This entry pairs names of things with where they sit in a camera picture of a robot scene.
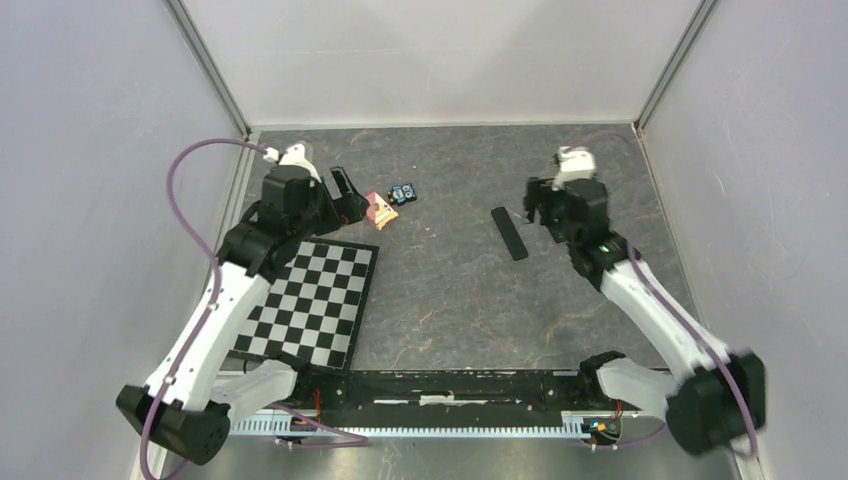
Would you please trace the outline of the black remote control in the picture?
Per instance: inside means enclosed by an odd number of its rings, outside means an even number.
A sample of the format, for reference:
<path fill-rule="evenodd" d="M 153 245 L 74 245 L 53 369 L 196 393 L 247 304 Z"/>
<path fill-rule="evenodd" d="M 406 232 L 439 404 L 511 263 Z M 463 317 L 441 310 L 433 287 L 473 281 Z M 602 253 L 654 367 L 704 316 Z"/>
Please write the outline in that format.
<path fill-rule="evenodd" d="M 511 258 L 514 261 L 526 259 L 529 253 L 507 209 L 496 207 L 491 210 L 491 216 Z"/>

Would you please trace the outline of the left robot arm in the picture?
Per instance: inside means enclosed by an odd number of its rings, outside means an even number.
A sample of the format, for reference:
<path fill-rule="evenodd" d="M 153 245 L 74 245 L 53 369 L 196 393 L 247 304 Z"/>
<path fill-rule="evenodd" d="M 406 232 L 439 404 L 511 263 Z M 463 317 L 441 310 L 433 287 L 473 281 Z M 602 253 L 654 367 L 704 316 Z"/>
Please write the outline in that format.
<path fill-rule="evenodd" d="M 141 437 L 141 461 L 157 444 L 204 465 L 220 451 L 232 424 L 277 401 L 297 408 L 312 399 L 314 381 L 307 374 L 314 366 L 284 352 L 221 386 L 214 381 L 248 314 L 300 244 L 365 218 L 368 202 L 344 168 L 330 172 L 337 198 L 304 167 L 272 168 L 260 199 L 213 256 L 206 291 L 171 351 L 143 385 L 119 392 L 116 406 Z"/>

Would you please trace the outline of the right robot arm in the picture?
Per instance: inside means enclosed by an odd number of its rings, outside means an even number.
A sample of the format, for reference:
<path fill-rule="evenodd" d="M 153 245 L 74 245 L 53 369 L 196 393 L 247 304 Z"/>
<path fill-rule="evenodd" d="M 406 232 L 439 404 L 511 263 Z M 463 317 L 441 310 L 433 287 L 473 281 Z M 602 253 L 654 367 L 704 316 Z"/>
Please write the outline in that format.
<path fill-rule="evenodd" d="M 600 181 L 556 185 L 532 177 L 524 208 L 529 222 L 567 247 L 574 270 L 615 304 L 663 358 L 665 373 L 609 351 L 583 361 L 577 392 L 591 408 L 620 401 L 660 419 L 688 454 L 700 456 L 748 441 L 759 454 L 766 423 L 766 368 L 752 351 L 736 352 L 701 326 L 660 284 L 639 251 L 614 231 Z"/>

